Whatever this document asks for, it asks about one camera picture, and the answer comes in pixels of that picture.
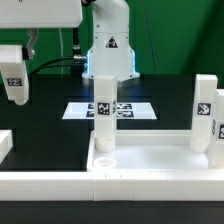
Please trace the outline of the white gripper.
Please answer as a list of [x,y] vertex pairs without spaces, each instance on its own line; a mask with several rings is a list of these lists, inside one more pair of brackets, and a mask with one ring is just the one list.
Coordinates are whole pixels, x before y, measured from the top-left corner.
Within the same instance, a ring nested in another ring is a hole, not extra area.
[[29,28],[24,60],[35,55],[37,28],[73,28],[82,20],[81,0],[0,0],[0,29]]

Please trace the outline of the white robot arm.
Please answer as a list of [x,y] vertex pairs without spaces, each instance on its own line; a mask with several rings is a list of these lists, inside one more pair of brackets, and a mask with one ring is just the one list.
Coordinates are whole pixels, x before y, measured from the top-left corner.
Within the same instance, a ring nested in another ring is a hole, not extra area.
[[129,6],[125,0],[0,0],[0,29],[27,29],[28,44],[0,45],[0,63],[18,63],[33,57],[40,28],[76,28],[82,8],[93,15],[93,45],[87,53],[85,79],[115,75],[119,82],[137,78],[135,53],[129,45]]

